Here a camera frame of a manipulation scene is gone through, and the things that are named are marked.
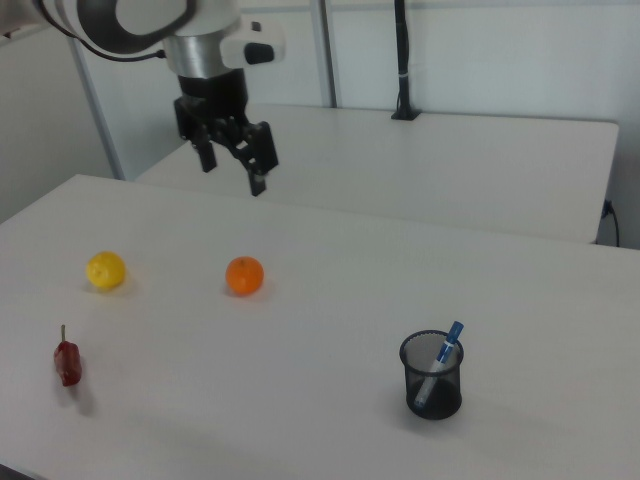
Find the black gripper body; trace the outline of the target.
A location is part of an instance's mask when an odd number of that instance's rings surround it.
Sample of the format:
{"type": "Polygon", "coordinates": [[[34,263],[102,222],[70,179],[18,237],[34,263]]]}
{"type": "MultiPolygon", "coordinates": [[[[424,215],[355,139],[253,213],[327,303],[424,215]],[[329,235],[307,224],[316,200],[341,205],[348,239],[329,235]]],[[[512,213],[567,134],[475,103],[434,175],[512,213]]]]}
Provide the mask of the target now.
{"type": "Polygon", "coordinates": [[[204,128],[213,141],[229,148],[244,141],[243,131],[249,121],[242,69],[207,79],[179,76],[178,82],[181,96],[174,101],[174,110],[181,138],[192,140],[204,128]]]}

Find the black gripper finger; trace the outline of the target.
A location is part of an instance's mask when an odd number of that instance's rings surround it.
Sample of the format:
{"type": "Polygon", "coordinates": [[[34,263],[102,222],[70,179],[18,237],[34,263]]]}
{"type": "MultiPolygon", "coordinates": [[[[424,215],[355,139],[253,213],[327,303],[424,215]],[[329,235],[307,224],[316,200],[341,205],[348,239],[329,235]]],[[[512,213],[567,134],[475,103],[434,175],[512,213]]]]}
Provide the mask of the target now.
{"type": "Polygon", "coordinates": [[[247,124],[240,129],[240,138],[232,143],[231,153],[247,172],[252,196],[266,190],[266,177],[278,166],[278,156],[270,125],[267,122],[247,124]]]}
{"type": "Polygon", "coordinates": [[[209,132],[204,125],[197,126],[192,130],[189,135],[189,141],[198,154],[203,172],[211,172],[217,167],[217,161],[209,137],[209,132]]]}

